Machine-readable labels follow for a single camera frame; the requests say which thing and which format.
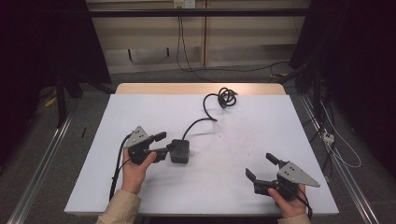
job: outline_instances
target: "sleeve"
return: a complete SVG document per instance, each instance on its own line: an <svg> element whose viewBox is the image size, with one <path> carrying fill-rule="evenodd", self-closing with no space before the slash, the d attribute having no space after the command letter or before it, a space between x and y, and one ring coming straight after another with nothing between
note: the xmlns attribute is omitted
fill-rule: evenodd
<svg viewBox="0 0 396 224"><path fill-rule="evenodd" d="M140 202L137 195L118 189L96 223L132 224L139 211Z"/></svg>
<svg viewBox="0 0 396 224"><path fill-rule="evenodd" d="M288 217L288 218L281 218L277 220L278 224L310 224L311 221L309 220L306 214L299 215L297 217Z"/></svg>

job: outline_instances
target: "white table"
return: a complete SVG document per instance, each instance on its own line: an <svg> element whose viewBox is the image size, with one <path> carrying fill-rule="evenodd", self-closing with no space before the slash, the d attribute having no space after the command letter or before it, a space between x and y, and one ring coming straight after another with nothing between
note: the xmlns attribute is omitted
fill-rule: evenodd
<svg viewBox="0 0 396 224"><path fill-rule="evenodd" d="M78 216L102 213L125 135L137 125L148 134L167 132L165 139L150 146L165 147L172 139L181 139L195 120L205 118L204 97L112 95L64 211ZM236 105L226 109L211 96L206 100L206 108L218 122L202 121L189 131L186 136L191 148L189 163L172 163L168 155L165 161L148 168L139 193L140 215L278 215L274 201L255 194L253 184L245 176L248 168L259 179L276 179L278 167L265 159L266 152L295 162L320 183L318 189L306 189L314 216L338 213L288 95L238 95Z"/></svg>

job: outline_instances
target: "hand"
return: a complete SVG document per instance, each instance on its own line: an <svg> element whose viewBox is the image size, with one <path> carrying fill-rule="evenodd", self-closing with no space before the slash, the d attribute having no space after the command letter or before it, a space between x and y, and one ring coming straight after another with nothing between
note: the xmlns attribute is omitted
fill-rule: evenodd
<svg viewBox="0 0 396 224"><path fill-rule="evenodd" d="M157 157L156 152L151 152L148 154L146 159L140 165L136 165L131 161L128 150L123 150L122 162L126 162L122 166L122 187L121 189L131 192L133 194L138 194L142 188L143 181L146 177L146 171L149 166L154 162Z"/></svg>
<svg viewBox="0 0 396 224"><path fill-rule="evenodd" d="M298 190L297 195L305 200L305 196L302 194L302 192L305 193L305 185L299 185L299 189L301 191ZM268 189L268 193L279 206L283 218L296 217L305 214L306 206L298 199L294 199L291 202L286 202L285 199L280 196L280 194L275 189Z"/></svg>

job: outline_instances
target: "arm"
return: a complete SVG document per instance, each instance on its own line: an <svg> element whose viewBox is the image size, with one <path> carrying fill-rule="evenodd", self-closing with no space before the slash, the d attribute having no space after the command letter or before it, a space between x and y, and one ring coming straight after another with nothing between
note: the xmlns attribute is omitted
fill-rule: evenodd
<svg viewBox="0 0 396 224"><path fill-rule="evenodd" d="M136 165L130 161L128 151L123 150L122 162L125 164L122 166L122 187L114 194L97 223L134 223L141 201L137 194L156 156L157 153L151 152L142 164Z"/></svg>
<svg viewBox="0 0 396 224"><path fill-rule="evenodd" d="M304 199L305 185L299 186L298 196ZM268 189L268 193L277 203L282 214L278 224L309 224L311 221L305 213L306 207L299 200L294 199L291 202L286 202L285 199L275 189Z"/></svg>

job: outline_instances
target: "white cable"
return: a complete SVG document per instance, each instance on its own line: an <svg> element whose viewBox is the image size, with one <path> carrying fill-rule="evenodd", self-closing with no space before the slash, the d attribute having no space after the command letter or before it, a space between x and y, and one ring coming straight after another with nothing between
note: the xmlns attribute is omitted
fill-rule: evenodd
<svg viewBox="0 0 396 224"><path fill-rule="evenodd" d="M321 105L323 106L324 112L326 113L326 116L327 116L327 119L328 119L329 122L330 122L330 125L332 125L332 120L330 119L330 116L329 116L329 114L327 113L326 106L324 106L323 102L320 101L320 103L321 103ZM358 153L356 153L356 151L353 149L353 147L341 136L341 134L340 134L339 132L337 132L337 130L335 129L335 127L334 127L333 125L332 125L332 128L333 128L334 131L337 133L337 135L349 146L349 148L352 150L352 152L356 155L356 157L357 157L358 160L359 160L359 165L351 165L351 164L347 163L346 161L344 161L340 156L338 156L338 155L332 150L332 147L330 147L329 144L327 144L327 145L329 146L330 151L331 151L331 152L334 154L334 156L335 156L338 160L340 160L343 164L345 164L345 165L347 165L347 166L349 166L349 167L351 167L351 168L359 168L359 167L361 167L361 158L359 157Z"/></svg>

